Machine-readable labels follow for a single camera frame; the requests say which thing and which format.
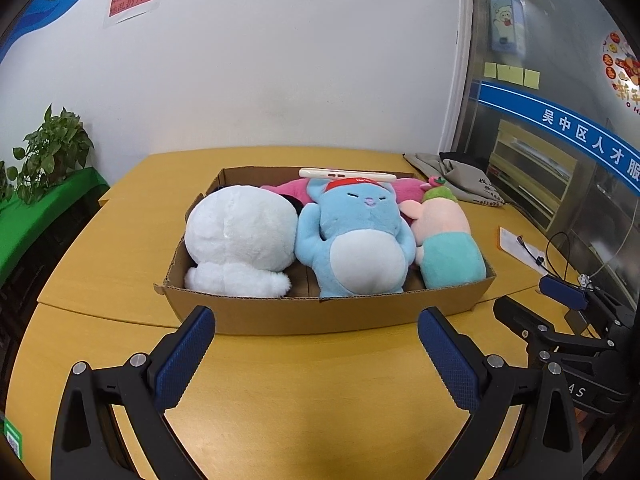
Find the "green-haired peach plush doll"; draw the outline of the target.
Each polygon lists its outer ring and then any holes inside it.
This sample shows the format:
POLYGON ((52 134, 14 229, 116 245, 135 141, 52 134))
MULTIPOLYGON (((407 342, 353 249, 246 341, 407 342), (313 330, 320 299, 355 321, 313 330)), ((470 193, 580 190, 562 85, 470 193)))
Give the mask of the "green-haired peach plush doll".
POLYGON ((468 218, 442 178, 400 178, 393 188, 416 240, 416 265, 426 288, 441 289, 483 281, 486 264, 468 218))

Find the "blue plush bear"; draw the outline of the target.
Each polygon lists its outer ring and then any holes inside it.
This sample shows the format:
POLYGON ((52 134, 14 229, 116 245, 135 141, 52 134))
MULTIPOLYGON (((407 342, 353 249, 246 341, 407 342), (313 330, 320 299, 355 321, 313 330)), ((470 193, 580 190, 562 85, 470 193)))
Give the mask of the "blue plush bear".
POLYGON ((343 234, 333 240, 312 242, 307 235, 295 257, 314 271, 321 298, 400 294, 409 266, 416 256, 416 241, 390 234, 343 234))

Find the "black power adapter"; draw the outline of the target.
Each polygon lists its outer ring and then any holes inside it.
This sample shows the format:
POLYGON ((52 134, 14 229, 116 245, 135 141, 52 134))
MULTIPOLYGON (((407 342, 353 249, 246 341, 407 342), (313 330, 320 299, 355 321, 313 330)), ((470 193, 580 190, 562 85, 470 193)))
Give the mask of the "black power adapter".
POLYGON ((582 335, 589 328, 588 320, 582 310, 570 309, 565 313, 564 318, 574 335, 582 335))

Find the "green white sticker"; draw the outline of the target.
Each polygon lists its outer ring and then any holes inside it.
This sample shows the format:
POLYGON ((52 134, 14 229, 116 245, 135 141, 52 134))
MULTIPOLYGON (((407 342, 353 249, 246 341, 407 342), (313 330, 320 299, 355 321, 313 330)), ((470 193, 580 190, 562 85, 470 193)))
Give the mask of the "green white sticker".
POLYGON ((6 442, 19 460, 23 459, 23 437, 21 431, 14 427, 9 419, 3 421, 3 433, 6 442))

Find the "white paper notepad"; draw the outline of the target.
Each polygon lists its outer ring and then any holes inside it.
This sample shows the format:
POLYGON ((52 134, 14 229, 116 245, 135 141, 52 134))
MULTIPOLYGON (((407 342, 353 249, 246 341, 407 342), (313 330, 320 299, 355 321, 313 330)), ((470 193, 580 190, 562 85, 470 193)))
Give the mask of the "white paper notepad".
POLYGON ((518 259, 540 275, 547 275, 549 267, 544 252, 535 246, 528 244, 521 235, 515 235, 511 231, 500 226, 498 231, 499 248, 518 259))

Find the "grey folded cloth bag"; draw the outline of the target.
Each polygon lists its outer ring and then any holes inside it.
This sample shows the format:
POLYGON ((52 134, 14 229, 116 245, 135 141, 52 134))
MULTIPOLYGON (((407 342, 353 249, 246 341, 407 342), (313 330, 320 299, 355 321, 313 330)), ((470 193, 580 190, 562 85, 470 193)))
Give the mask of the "grey folded cloth bag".
POLYGON ((445 185, 458 200, 477 205, 502 207, 506 204, 487 174, 480 168, 442 159, 439 155, 405 153, 404 159, 424 177, 442 177, 445 185))

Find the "pink plush toy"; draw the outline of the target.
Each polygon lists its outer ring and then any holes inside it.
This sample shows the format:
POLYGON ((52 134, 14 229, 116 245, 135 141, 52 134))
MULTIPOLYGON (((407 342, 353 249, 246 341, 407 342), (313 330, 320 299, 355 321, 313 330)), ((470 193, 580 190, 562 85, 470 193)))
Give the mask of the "pink plush toy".
POLYGON ((378 182, 352 174, 345 179, 298 178, 290 184, 262 188, 292 196, 303 204, 297 218, 296 250, 307 235, 320 244, 343 234, 390 234, 398 240, 411 237, 400 211, 396 181, 378 182))

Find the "brown cardboard box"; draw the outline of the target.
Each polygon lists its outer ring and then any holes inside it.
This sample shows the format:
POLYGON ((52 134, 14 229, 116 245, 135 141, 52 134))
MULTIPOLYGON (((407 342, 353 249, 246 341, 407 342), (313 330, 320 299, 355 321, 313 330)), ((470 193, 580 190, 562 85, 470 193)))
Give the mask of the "brown cardboard box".
MULTIPOLYGON (((194 200, 186 212, 205 196, 232 185, 280 186, 300 178, 300 168, 240 167, 222 170, 209 189, 194 200)), ((283 196, 294 205, 297 214, 303 204, 292 196, 283 196)), ((321 298, 314 271, 295 257, 284 270, 291 289, 280 298, 228 297, 194 292, 184 286, 186 271, 194 263, 186 251, 184 233, 158 292, 165 296, 178 318, 186 318, 196 307, 214 312, 219 333, 224 335, 312 335, 352 330, 367 330, 413 322, 419 312, 431 306, 445 314, 472 309, 494 281, 495 273, 485 260, 487 276, 469 285, 429 289, 425 287, 416 257, 409 266, 400 294, 321 298)))

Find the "green covered side table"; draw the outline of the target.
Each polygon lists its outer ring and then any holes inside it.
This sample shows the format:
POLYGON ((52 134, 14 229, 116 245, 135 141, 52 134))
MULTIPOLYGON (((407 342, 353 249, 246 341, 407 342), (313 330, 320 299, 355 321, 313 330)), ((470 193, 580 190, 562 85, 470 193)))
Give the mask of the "green covered side table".
POLYGON ((103 195, 110 186, 94 168, 76 171, 51 188, 39 202, 27 205, 14 194, 1 204, 1 283, 13 272, 32 243, 65 212, 90 192, 103 195))

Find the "yellow sticky notes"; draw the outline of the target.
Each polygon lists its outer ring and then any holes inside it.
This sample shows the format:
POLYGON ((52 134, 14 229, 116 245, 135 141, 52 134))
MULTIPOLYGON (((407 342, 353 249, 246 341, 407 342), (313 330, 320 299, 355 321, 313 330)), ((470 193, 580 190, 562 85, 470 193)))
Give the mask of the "yellow sticky notes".
POLYGON ((534 90, 540 88, 540 73, 536 70, 529 70, 528 68, 520 66, 485 62, 483 77, 485 79, 495 79, 534 90))

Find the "white phone on box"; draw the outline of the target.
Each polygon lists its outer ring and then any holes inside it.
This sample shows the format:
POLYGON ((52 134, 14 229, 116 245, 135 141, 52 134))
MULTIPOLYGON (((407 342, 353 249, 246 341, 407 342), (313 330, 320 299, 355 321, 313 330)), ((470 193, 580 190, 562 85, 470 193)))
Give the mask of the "white phone on box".
POLYGON ((370 179, 376 182, 393 182, 397 179, 394 174, 386 174, 386 172, 375 171, 359 171, 359 170, 341 170, 341 169, 324 169, 324 168, 300 168, 298 175, 306 179, 329 179, 340 180, 349 178, 370 179))

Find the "white plush toy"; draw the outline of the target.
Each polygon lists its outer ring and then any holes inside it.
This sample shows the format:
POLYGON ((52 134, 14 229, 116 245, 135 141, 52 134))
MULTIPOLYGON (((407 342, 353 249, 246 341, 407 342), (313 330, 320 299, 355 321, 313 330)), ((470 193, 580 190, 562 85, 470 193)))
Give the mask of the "white plush toy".
POLYGON ((194 266, 184 286, 215 296, 285 296, 297 221, 294 205, 264 188, 232 185, 203 197, 186 219, 184 244, 194 266))

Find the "new year window sticker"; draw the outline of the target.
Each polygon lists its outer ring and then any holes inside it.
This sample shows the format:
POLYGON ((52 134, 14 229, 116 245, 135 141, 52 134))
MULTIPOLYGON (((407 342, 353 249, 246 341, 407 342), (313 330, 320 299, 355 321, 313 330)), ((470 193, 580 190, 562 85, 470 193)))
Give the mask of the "new year window sticker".
POLYGON ((609 32, 602 41, 600 56, 603 73, 616 98, 626 110, 639 114, 639 60, 618 31, 609 32))

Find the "cartoon sheep poster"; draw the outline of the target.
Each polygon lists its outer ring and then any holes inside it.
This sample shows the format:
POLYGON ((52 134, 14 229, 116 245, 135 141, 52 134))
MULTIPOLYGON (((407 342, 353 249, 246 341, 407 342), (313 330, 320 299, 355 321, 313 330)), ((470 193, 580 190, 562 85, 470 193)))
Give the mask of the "cartoon sheep poster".
POLYGON ((521 0, 489 0, 491 50, 524 58, 525 13, 521 0))

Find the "green potted plant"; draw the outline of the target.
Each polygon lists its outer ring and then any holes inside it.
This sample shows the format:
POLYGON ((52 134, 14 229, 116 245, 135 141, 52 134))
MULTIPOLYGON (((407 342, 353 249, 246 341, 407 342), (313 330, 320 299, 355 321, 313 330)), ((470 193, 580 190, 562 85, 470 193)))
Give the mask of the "green potted plant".
POLYGON ((71 174, 84 169, 93 148, 79 115, 65 107, 55 115, 49 105, 42 124, 13 149, 13 158, 21 166, 1 162, 1 199, 16 194, 24 204, 39 202, 71 174))

